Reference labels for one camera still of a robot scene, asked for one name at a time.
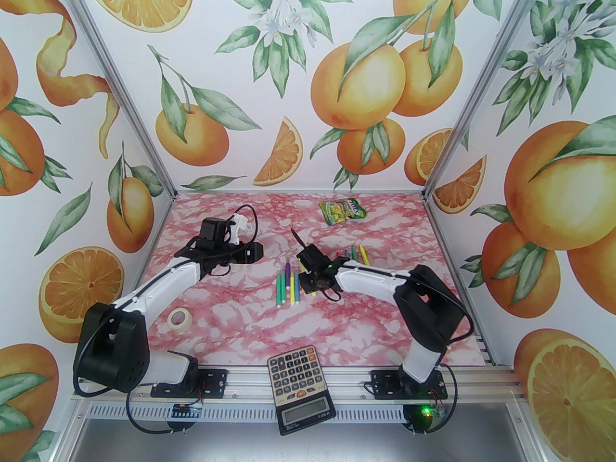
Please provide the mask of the green snack packet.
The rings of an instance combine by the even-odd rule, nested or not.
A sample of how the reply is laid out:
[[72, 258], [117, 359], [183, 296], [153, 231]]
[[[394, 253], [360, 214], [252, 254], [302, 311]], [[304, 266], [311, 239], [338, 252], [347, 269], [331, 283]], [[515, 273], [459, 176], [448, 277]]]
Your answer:
[[335, 225], [347, 220], [361, 220], [367, 217], [366, 209], [356, 198], [346, 198], [319, 203], [326, 224]]

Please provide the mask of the masking tape roll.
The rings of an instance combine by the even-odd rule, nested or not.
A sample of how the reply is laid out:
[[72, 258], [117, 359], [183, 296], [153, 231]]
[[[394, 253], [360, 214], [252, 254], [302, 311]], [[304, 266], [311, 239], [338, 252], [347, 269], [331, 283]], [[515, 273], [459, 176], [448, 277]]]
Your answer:
[[172, 332], [183, 333], [191, 328], [193, 315], [187, 308], [175, 308], [167, 316], [167, 325]]

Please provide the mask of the black calculator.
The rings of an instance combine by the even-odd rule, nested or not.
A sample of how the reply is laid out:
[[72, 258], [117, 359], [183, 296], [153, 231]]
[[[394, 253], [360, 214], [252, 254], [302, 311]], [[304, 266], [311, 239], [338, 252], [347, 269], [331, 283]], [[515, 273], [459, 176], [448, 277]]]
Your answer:
[[267, 366], [281, 436], [336, 418], [314, 345], [272, 356]]

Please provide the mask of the black controller with green light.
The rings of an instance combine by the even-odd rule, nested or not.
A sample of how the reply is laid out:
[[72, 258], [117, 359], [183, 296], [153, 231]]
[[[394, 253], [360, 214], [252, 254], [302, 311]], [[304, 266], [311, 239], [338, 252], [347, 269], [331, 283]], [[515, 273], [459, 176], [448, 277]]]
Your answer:
[[432, 405], [411, 404], [402, 407], [404, 427], [414, 434], [430, 434], [438, 431], [448, 413]]

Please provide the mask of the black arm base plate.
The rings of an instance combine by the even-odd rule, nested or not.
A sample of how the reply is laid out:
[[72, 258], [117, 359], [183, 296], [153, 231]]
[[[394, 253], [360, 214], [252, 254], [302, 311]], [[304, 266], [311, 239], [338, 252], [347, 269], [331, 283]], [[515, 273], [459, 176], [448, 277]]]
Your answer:
[[445, 400], [449, 398], [444, 378], [438, 369], [424, 383], [413, 379], [402, 368], [372, 370], [364, 383], [376, 400]]
[[153, 398], [222, 399], [228, 370], [224, 368], [193, 368], [180, 383], [157, 383], [152, 386]]

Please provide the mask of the aluminium front rail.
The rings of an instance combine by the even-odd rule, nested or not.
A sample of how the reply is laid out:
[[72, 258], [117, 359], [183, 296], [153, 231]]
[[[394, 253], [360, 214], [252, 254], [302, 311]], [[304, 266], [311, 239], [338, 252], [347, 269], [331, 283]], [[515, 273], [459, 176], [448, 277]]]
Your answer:
[[[206, 399], [205, 405], [235, 407], [241, 404], [273, 406], [273, 393], [264, 366], [228, 367], [222, 399]], [[521, 385], [509, 367], [441, 367], [447, 388], [445, 404], [452, 403], [453, 381], [458, 385], [458, 404], [526, 402]], [[363, 387], [368, 367], [326, 367], [325, 381], [335, 405], [404, 405], [411, 400], [376, 400]]]

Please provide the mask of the aluminium frame post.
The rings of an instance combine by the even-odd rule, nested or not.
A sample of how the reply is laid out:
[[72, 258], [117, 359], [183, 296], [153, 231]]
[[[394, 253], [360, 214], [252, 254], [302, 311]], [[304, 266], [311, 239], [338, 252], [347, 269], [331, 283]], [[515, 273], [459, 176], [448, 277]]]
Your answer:
[[126, 84], [116, 66], [114, 57], [112, 56], [112, 53], [110, 53], [104, 37], [101, 34], [99, 27], [96, 25], [94, 17], [92, 17], [85, 0], [68, 0], [68, 5], [76, 14], [79, 24], [84, 28], [90, 42], [90, 47], [95, 53], [97, 60], [105, 74], [106, 81], [121, 106], [121, 109], [125, 112], [125, 116], [130, 123], [130, 127], [137, 137], [141, 147], [144, 149], [148, 160], [152, 162], [154, 172], [159, 176], [163, 189], [171, 197], [171, 200], [175, 200], [178, 195], [178, 191], [176, 190], [167, 168], [152, 143], [152, 139], [148, 134], [146, 125], [136, 108], [129, 90], [126, 88]]
[[517, 14], [526, 1], [472, 0], [475, 9], [464, 11], [456, 20], [456, 45], [462, 51], [464, 64], [462, 81], [453, 94], [453, 106], [448, 109], [448, 117], [456, 114], [456, 119], [445, 124], [452, 131], [422, 189], [425, 200], [449, 181], [445, 175], [456, 167], [458, 156], [475, 150], [478, 142], [471, 132], [473, 118], [494, 80], [505, 46], [517, 29]]

